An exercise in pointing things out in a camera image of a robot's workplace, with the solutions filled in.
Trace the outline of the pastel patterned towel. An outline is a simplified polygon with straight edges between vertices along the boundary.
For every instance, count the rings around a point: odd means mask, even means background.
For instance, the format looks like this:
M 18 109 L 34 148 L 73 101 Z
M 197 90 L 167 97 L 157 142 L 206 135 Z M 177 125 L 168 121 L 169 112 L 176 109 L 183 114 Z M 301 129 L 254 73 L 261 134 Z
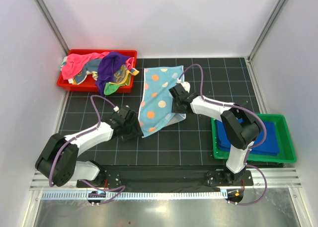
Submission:
M 172 112 L 173 97 L 169 92 L 177 84 L 183 69 L 184 66 L 144 69 L 143 97 L 138 114 L 143 138 L 186 119 L 185 114 Z

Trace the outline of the pink towel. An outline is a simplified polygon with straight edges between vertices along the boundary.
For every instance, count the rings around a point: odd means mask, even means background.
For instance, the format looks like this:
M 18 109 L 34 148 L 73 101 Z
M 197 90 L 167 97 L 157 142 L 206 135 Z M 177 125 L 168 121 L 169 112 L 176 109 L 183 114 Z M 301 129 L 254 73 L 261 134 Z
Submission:
M 107 56 L 109 52 L 103 53 L 89 53 L 89 54 L 70 54 L 64 57 L 61 63 L 61 74 L 63 80 L 69 80 L 74 78 L 78 73 L 80 73 L 84 65 L 90 60 L 101 59 Z

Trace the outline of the blue towel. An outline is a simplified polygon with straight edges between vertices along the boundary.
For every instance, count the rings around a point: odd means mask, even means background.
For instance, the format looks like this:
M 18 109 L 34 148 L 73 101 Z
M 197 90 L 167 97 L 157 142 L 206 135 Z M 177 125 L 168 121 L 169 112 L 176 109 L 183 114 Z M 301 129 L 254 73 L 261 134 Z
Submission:
M 264 121 L 263 123 L 267 130 L 266 140 L 260 146 L 253 148 L 250 153 L 256 155 L 276 156 L 280 152 L 280 148 L 276 138 L 275 125 L 273 122 Z M 214 125 L 214 130 L 216 131 L 215 137 L 218 146 L 217 150 L 229 152 L 231 143 L 226 136 L 223 123 L 215 120 Z

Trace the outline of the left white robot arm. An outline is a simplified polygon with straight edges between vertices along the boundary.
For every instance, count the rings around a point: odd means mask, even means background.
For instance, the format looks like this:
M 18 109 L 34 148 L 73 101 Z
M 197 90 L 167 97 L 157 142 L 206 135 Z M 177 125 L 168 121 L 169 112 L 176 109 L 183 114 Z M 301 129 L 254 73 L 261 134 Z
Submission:
M 106 169 L 95 161 L 78 157 L 92 147 L 120 137 L 123 141 L 142 136 L 137 113 L 129 107 L 115 108 L 105 120 L 81 132 L 62 136 L 53 134 L 39 155 L 35 168 L 49 180 L 49 186 L 61 187 L 70 181 L 101 187 Z

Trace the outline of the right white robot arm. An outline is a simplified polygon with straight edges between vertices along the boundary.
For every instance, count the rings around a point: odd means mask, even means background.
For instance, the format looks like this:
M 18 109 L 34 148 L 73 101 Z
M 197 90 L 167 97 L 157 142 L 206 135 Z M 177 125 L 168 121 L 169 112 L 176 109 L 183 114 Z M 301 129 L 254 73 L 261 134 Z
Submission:
M 191 94 L 183 83 L 170 88 L 169 92 L 173 99 L 173 113 L 203 115 L 223 124 L 231 144 L 223 177 L 229 185 L 240 182 L 246 170 L 248 154 L 261 131 L 265 129 L 259 117 L 234 103 L 211 100 L 196 93 Z

